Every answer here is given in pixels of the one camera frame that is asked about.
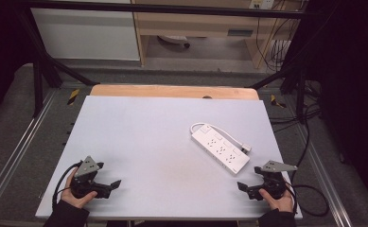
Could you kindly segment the person's left hand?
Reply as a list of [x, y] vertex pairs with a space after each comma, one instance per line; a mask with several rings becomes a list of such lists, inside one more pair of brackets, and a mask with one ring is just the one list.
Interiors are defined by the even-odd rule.
[[67, 177], [66, 183], [65, 183], [65, 188], [64, 190], [61, 192], [61, 200], [67, 202], [68, 204], [78, 208], [78, 209], [82, 209], [88, 202], [90, 202], [91, 200], [93, 200], [96, 195], [97, 192], [96, 191], [92, 191], [90, 193], [88, 193], [87, 195], [85, 195], [84, 197], [77, 199], [73, 194], [72, 191], [70, 189], [70, 184], [72, 182], [72, 180], [74, 179], [75, 173], [77, 172], [77, 168], [75, 167], [72, 170], [72, 173]]

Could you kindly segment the chair base with wheel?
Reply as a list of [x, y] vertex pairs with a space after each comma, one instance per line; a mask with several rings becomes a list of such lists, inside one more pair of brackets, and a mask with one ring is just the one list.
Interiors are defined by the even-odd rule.
[[160, 35], [159, 38], [165, 42], [171, 43], [171, 44], [181, 44], [185, 48], [190, 47], [190, 43], [188, 42], [188, 39], [185, 36], [164, 36]]

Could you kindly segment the white power strip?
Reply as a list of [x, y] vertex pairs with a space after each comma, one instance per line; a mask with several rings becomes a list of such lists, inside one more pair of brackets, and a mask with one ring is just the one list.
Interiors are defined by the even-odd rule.
[[237, 175], [250, 161], [247, 155], [250, 147], [243, 147], [240, 142], [218, 127], [207, 123], [195, 123], [189, 130], [192, 140], [231, 174]]

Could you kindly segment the aluminium floor rail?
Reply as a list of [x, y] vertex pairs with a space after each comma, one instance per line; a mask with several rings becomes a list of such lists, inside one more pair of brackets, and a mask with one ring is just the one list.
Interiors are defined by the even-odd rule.
[[9, 156], [9, 159], [5, 163], [4, 167], [2, 168], [0, 172], [0, 198], [2, 194], [4, 193], [10, 179], [12, 178], [12, 175], [15, 172], [15, 169], [20, 164], [21, 160], [23, 159], [26, 150], [28, 149], [32, 139], [34, 138], [38, 128], [40, 128], [44, 118], [46, 117], [46, 114], [48, 110], [50, 109], [54, 96], [56, 95], [58, 91], [56, 89], [51, 89], [48, 94], [46, 95], [44, 102], [43, 102], [43, 108], [37, 113], [35, 117], [33, 117], [26, 130], [24, 131], [24, 134], [22, 135], [21, 139], [19, 140], [18, 144], [14, 148], [13, 152]]
[[327, 198], [328, 206], [331, 214], [335, 219], [338, 227], [353, 227], [352, 221], [344, 208], [340, 196], [328, 175], [324, 164], [317, 153], [317, 149], [312, 143], [310, 133], [307, 131], [306, 124], [297, 126], [298, 132], [301, 135], [307, 149], [308, 160], [316, 174], [319, 185]]

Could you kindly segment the wooden table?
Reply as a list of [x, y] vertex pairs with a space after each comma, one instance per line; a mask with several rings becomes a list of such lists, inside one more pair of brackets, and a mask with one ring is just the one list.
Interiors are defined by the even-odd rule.
[[98, 84], [91, 96], [143, 96], [143, 97], [182, 97], [212, 99], [248, 99], [258, 100], [256, 90], [250, 88], [172, 86], [172, 85], [132, 85]]

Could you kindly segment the person's right hand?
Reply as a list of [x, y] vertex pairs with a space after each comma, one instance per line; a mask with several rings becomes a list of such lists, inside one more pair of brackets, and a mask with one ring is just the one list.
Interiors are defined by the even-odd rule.
[[278, 209], [280, 212], [293, 212], [292, 196], [288, 190], [286, 190], [283, 196], [278, 200], [273, 198], [269, 192], [263, 188], [259, 190], [259, 194], [272, 210]]

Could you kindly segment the white cabinet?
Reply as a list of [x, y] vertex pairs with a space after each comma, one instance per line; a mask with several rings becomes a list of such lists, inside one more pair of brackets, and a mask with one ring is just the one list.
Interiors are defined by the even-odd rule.
[[140, 59], [130, 12], [32, 9], [46, 51], [56, 59]]

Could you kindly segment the black metal frame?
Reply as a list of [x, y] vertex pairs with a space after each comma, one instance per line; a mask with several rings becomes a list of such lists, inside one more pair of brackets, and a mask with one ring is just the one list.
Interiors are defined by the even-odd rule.
[[43, 107], [42, 77], [47, 80], [50, 87], [59, 88], [62, 80], [56, 71], [60, 69], [73, 79], [85, 85], [96, 85], [95, 81], [85, 78], [63, 63], [55, 60], [49, 55], [44, 47], [40, 33], [35, 29], [35, 24], [29, 21], [26, 13], [31, 8], [35, 9], [71, 9], [91, 11], [117, 11], [117, 12], [140, 12], [158, 14], [194, 14], [231, 17], [254, 17], [254, 18], [285, 18], [306, 19], [313, 18], [316, 13], [302, 11], [283, 11], [272, 9], [233, 9], [215, 7], [195, 6], [173, 6], [173, 5], [149, 5], [149, 4], [124, 4], [124, 3], [101, 3], [101, 2], [78, 2], [78, 1], [48, 1], [48, 0], [16, 0], [12, 9], [27, 35], [33, 54], [34, 87], [35, 87], [35, 113], [37, 115]]

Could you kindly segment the light wooden desk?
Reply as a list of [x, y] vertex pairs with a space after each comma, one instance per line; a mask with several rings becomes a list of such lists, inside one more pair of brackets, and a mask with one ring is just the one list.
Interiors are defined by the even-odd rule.
[[[250, 9], [251, 0], [131, 0], [134, 4]], [[302, 0], [274, 0], [271, 9], [299, 11]], [[265, 65], [273, 40], [289, 40], [297, 25], [286, 19], [194, 14], [134, 14], [136, 31], [145, 36], [235, 37], [245, 41], [254, 67]]]

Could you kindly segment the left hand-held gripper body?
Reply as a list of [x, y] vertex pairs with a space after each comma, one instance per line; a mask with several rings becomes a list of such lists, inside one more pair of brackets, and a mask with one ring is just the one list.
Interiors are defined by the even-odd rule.
[[99, 183], [94, 181], [98, 171], [102, 169], [102, 162], [96, 163], [91, 156], [87, 156], [80, 164], [74, 179], [70, 184], [72, 194], [80, 199], [88, 193], [94, 191], [96, 186], [101, 187]]

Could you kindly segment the white wall socket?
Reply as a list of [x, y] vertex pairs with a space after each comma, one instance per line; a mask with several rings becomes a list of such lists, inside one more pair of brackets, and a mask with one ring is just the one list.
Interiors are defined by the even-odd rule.
[[251, 0], [250, 9], [271, 9], [274, 0]]

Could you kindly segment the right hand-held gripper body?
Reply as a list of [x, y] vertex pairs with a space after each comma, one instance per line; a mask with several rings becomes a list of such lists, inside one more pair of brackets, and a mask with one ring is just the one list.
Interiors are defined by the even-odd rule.
[[261, 188], [267, 190], [273, 198], [278, 200], [286, 191], [286, 183], [282, 173], [284, 171], [296, 171], [297, 169], [297, 166], [270, 160], [263, 166], [256, 166], [254, 172], [263, 177], [264, 183], [260, 185]]

